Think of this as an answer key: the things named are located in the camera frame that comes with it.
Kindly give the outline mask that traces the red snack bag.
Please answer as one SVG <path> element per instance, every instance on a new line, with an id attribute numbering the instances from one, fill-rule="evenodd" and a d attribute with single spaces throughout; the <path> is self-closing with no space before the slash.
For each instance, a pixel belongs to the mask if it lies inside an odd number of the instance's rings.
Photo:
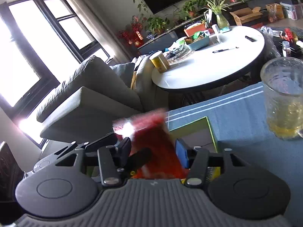
<path id="1" fill-rule="evenodd" d="M 184 169 L 176 155 L 175 145 L 167 125 L 165 109 L 133 115 L 113 122 L 113 131 L 121 138 L 130 138 L 131 155 L 138 155 L 136 162 L 145 164 L 131 169 L 136 179 L 184 179 Z"/>

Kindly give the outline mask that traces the green white cardboard box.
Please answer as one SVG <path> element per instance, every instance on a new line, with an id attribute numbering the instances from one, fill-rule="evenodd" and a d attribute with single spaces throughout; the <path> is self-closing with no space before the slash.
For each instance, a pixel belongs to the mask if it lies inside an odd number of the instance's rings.
<path id="1" fill-rule="evenodd" d="M 189 147 L 203 147 L 212 153 L 218 152 L 217 138 L 207 116 L 169 131 L 173 141 L 181 138 Z"/>

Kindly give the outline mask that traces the grey sofa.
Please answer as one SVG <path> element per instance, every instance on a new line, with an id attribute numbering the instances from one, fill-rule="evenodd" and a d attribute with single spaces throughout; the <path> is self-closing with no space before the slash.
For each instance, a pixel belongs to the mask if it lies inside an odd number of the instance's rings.
<path id="1" fill-rule="evenodd" d="M 155 108 L 149 58 L 109 66 L 96 56 L 83 61 L 73 75 L 53 89 L 37 108 L 40 136 L 83 143 L 112 132 L 115 120 Z"/>

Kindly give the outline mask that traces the blue striped tablecloth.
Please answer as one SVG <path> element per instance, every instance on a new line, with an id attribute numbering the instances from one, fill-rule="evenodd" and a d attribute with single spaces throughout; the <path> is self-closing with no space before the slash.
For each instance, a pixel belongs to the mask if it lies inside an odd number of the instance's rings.
<path id="1" fill-rule="evenodd" d="M 302 226 L 302 138 L 282 140 L 266 123 L 263 84 L 169 111 L 167 127 L 179 128 L 208 117 L 219 149 L 231 148 L 283 179 L 291 190 L 284 214 L 293 226 Z"/>

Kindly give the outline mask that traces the yellow tin can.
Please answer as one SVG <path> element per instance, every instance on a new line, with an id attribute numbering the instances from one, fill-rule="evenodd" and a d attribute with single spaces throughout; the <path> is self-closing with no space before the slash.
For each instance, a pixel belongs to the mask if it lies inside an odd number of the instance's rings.
<path id="1" fill-rule="evenodd" d="M 152 61 L 159 73 L 164 73 L 170 69 L 169 62 L 163 55 L 162 51 L 157 51 L 152 54 L 149 59 Z"/>

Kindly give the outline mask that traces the black pen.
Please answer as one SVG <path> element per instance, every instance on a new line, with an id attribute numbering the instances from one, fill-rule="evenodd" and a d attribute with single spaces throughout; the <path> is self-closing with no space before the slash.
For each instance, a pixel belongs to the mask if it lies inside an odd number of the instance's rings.
<path id="1" fill-rule="evenodd" d="M 238 49 L 238 47 L 234 47 L 234 48 L 230 48 L 230 49 L 220 49 L 220 50 L 213 51 L 212 53 L 220 53 L 220 52 L 234 50 L 234 49 Z"/>

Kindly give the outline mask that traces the round white coffee table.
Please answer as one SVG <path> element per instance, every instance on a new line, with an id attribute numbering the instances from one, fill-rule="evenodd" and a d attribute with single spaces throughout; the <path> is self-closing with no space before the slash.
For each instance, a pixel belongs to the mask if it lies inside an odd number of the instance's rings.
<path id="1" fill-rule="evenodd" d="M 250 42 L 245 38 L 256 39 Z M 152 81 L 163 90 L 176 93 L 204 91 L 228 84 L 255 70 L 262 61 L 265 38 L 254 28 L 233 26 L 229 32 L 210 36 L 211 44 L 173 64 L 170 70 L 152 72 Z M 220 49 L 238 49 L 212 53 Z"/>

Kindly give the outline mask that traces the red flower plant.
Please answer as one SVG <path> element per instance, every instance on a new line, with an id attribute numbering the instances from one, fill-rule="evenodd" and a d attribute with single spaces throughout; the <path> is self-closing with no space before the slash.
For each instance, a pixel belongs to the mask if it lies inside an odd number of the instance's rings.
<path id="1" fill-rule="evenodd" d="M 124 30 L 118 32 L 118 38 L 124 40 L 129 45 L 139 48 L 143 45 L 144 41 L 141 33 L 142 30 L 143 24 L 137 16 L 133 15 L 130 24 L 128 24 Z"/>

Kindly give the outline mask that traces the blue snack tray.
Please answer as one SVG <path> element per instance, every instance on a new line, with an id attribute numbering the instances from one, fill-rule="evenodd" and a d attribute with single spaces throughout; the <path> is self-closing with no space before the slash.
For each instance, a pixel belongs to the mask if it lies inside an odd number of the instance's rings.
<path id="1" fill-rule="evenodd" d="M 195 32 L 192 36 L 184 39 L 185 44 L 191 51 L 196 51 L 209 45 L 210 33 L 206 31 Z"/>

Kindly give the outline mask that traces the clear glass jar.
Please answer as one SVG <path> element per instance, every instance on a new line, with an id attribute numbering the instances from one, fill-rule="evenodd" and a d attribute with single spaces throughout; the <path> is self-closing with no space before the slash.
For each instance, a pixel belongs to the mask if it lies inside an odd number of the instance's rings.
<path id="1" fill-rule="evenodd" d="M 260 72 L 269 130 L 281 139 L 302 137 L 302 60 L 274 58 Z"/>

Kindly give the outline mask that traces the potted green plant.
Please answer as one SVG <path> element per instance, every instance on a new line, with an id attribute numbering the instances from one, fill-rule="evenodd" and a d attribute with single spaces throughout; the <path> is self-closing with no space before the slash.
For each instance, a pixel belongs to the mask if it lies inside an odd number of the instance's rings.
<path id="1" fill-rule="evenodd" d="M 149 30 L 153 35 L 161 35 L 169 24 L 170 20 L 168 18 L 149 17 L 146 21 L 145 30 Z"/>

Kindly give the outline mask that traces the black remote control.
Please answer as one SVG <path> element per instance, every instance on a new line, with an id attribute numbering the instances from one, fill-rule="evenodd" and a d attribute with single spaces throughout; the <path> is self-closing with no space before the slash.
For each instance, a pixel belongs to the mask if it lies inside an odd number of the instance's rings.
<path id="1" fill-rule="evenodd" d="M 249 36 L 245 36 L 245 38 L 246 38 L 247 40 L 249 40 L 250 42 L 256 42 L 256 39 L 251 38 L 251 37 L 249 37 Z"/>

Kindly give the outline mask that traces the spider plant in glass vase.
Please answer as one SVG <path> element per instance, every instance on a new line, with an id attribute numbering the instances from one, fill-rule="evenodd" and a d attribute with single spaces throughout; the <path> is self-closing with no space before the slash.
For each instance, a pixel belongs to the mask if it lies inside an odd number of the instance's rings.
<path id="1" fill-rule="evenodd" d="M 228 20 L 222 14 L 223 11 L 226 11 L 226 8 L 229 9 L 229 3 L 226 3 L 225 0 L 205 0 L 207 6 L 213 13 L 216 15 L 217 26 L 220 29 L 230 27 Z"/>

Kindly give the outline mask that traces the brown cardboard box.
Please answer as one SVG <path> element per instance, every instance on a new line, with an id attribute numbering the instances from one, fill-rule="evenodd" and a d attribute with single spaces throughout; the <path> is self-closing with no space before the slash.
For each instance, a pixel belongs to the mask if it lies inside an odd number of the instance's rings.
<path id="1" fill-rule="evenodd" d="M 253 9 L 247 7 L 230 12 L 230 14 L 234 18 L 236 25 L 242 26 L 245 23 L 260 19 L 263 15 L 260 10 L 260 7 L 255 7 Z"/>

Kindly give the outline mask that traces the clear plastic storage bin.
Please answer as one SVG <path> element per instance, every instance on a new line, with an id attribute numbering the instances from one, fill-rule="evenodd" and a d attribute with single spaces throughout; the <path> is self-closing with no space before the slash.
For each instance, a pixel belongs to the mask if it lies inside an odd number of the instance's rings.
<path id="1" fill-rule="evenodd" d="M 302 3 L 293 5 L 280 2 L 280 5 L 283 8 L 285 18 L 292 19 L 294 21 L 302 19 Z"/>

